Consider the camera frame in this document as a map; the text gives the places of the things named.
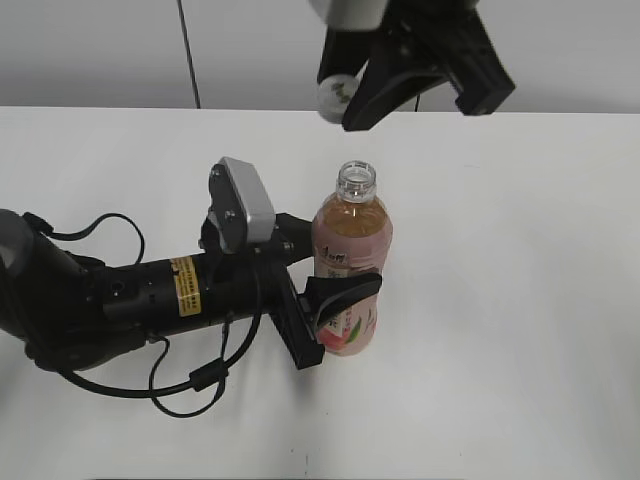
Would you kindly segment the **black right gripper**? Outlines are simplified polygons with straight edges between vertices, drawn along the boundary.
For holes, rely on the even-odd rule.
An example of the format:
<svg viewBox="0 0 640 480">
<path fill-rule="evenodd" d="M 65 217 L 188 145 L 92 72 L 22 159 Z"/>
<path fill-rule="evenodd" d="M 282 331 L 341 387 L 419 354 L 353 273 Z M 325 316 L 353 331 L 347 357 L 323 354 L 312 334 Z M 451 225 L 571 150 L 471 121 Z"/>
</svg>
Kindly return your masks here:
<svg viewBox="0 0 640 480">
<path fill-rule="evenodd" d="M 317 84 L 335 75 L 355 77 L 367 62 L 342 119 L 347 132 L 367 131 L 412 98 L 450 84 L 467 116 L 495 112 L 514 92 L 475 1 L 393 1 L 390 31 L 326 30 Z"/>
</svg>

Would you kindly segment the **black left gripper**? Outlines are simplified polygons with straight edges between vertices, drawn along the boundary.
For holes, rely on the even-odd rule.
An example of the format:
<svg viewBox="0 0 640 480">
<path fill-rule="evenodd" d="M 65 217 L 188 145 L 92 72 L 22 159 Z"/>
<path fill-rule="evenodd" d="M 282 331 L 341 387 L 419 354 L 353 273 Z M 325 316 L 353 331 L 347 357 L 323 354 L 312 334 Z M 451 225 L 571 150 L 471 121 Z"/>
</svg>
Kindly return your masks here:
<svg viewBox="0 0 640 480">
<path fill-rule="evenodd" d="M 276 215 L 268 242 L 247 246 L 238 253 L 222 251 L 218 232 L 208 220 L 201 226 L 199 244 L 204 250 L 203 272 L 208 281 L 203 301 L 212 319 L 252 318 L 247 337 L 225 359 L 227 367 L 247 353 L 264 315 L 271 318 L 297 369 L 321 364 L 325 348 L 314 334 L 343 311 L 377 295 L 382 285 L 382 276 L 376 272 L 308 277 L 304 292 L 298 294 L 288 267 L 313 256 L 312 222 L 288 213 Z"/>
</svg>

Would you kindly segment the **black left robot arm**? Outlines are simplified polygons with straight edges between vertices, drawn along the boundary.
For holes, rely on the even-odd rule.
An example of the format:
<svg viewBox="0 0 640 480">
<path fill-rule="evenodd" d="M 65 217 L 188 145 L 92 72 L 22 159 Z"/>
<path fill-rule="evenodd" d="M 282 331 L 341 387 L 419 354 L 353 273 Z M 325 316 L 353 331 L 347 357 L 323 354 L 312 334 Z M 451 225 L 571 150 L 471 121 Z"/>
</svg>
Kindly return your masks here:
<svg viewBox="0 0 640 480">
<path fill-rule="evenodd" d="M 325 349 L 307 324 L 288 275 L 311 255 L 311 224 L 276 217 L 269 242 L 237 254 L 200 253 L 117 268 L 53 244 L 10 210 L 1 212 L 1 258 L 13 295 L 1 301 L 1 328 L 25 340 L 23 308 L 42 341 L 74 370 L 136 350 L 155 336 L 271 316 L 297 368 L 321 363 Z"/>
</svg>

